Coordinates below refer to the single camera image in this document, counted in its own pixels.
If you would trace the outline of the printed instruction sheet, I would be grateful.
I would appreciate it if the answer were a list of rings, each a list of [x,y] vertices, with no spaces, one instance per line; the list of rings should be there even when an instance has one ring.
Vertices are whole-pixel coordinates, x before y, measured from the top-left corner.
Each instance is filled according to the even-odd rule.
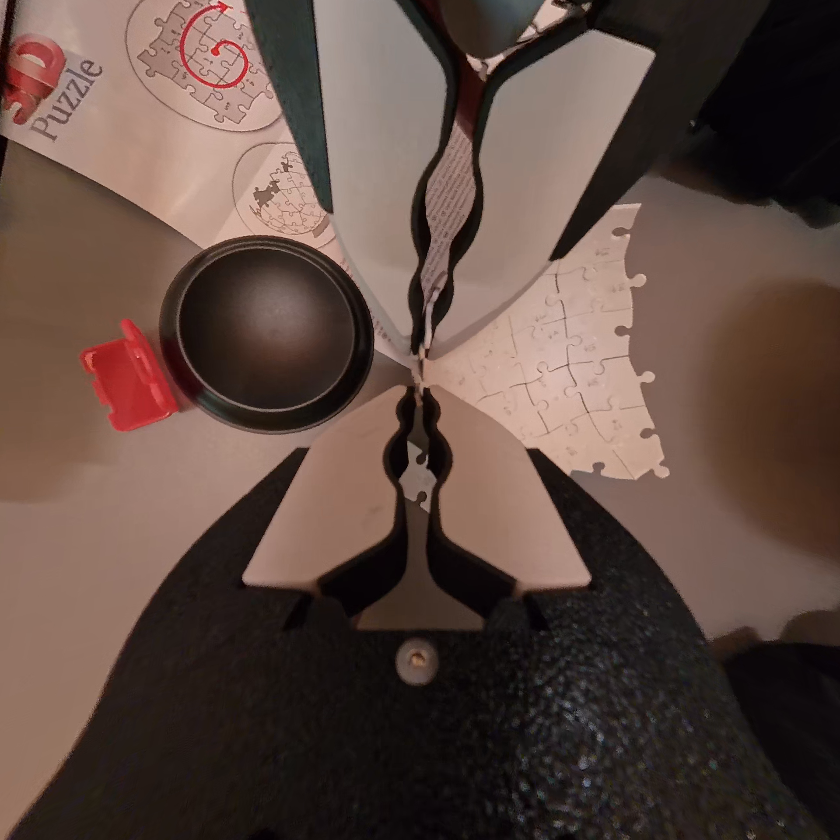
[[[197,245],[246,233],[329,256],[349,218],[271,85],[243,2],[4,2],[2,135],[91,178]]]

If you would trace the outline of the black round ball stand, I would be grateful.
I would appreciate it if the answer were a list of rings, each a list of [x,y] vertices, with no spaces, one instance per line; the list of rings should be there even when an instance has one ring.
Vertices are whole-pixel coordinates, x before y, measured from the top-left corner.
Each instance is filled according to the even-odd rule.
[[[289,238],[227,239],[195,255],[164,295],[161,354],[173,382],[217,421],[257,434],[316,427],[371,370],[371,314],[350,275]]]

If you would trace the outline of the person's right forearm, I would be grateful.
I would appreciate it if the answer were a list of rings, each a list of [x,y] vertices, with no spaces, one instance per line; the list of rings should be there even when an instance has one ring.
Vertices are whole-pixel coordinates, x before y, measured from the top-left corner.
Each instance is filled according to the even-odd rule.
[[[839,2],[770,2],[663,170],[732,203],[839,218]]]

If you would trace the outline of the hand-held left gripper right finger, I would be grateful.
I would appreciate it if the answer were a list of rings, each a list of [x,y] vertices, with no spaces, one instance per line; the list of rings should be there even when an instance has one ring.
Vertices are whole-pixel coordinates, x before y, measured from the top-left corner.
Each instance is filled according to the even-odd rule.
[[[528,450],[504,426],[441,385],[423,392],[430,503],[427,564],[435,584],[473,613],[592,582]]]

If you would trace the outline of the red plastic clip part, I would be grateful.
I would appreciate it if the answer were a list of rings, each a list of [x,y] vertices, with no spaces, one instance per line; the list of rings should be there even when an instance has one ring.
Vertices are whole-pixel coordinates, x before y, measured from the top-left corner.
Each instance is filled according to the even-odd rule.
[[[145,335],[129,319],[120,328],[120,339],[81,351],[79,361],[112,428],[128,433],[171,417],[179,406]]]

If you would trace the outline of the person's torso in black clothing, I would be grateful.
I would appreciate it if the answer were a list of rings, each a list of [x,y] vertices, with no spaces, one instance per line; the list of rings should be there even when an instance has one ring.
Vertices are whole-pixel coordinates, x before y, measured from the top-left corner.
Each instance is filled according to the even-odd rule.
[[[839,612],[793,617],[778,639],[713,639],[744,717],[784,784],[839,837]]]

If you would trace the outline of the curved assembled white puzzle section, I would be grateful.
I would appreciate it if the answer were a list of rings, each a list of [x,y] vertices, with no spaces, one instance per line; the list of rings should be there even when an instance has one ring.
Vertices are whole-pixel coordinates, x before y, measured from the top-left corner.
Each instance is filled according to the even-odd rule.
[[[565,257],[458,348],[424,365],[440,385],[562,470],[636,480],[669,469],[629,358],[633,291],[625,256],[641,203],[614,205]]]

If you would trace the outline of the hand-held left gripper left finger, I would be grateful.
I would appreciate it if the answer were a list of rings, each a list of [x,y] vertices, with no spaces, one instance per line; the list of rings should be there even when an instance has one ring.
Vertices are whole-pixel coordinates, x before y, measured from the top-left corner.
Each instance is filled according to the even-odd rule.
[[[396,587],[407,562],[399,479],[415,407],[414,389],[394,386],[318,436],[243,574],[245,585],[332,598],[349,617]]]

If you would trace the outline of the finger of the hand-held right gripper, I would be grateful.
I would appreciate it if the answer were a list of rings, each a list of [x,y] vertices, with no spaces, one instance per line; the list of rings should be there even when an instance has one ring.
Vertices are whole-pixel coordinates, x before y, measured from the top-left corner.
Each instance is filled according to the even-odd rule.
[[[491,72],[472,137],[476,193],[434,304],[432,358],[542,274],[655,58],[654,46],[601,28],[553,28]]]
[[[428,181],[453,128],[457,54],[423,2],[316,1],[330,222],[374,318],[417,351]]]

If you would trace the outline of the person's right hand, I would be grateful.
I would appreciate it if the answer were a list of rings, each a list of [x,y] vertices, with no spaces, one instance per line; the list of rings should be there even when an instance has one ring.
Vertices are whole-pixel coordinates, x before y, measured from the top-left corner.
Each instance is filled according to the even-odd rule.
[[[467,139],[472,142],[475,137],[476,121],[484,94],[485,81],[470,64],[467,56],[458,58],[457,68],[455,122]]]

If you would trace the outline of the white puzzle piece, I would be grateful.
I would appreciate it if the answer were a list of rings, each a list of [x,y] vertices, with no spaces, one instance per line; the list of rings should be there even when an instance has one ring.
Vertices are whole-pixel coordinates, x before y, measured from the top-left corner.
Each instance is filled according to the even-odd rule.
[[[423,370],[428,352],[432,348],[432,344],[434,341],[434,333],[436,330],[434,326],[434,310],[436,308],[438,298],[440,297],[442,290],[445,288],[446,284],[447,274],[445,271],[441,270],[433,278],[433,281],[430,287],[427,289],[427,293],[425,294],[422,316],[423,329],[421,335],[421,342],[419,344],[419,348],[416,354],[417,365],[420,371]]]
[[[429,513],[436,477],[427,467],[427,453],[410,440],[406,452],[407,466],[400,477],[404,498]]]

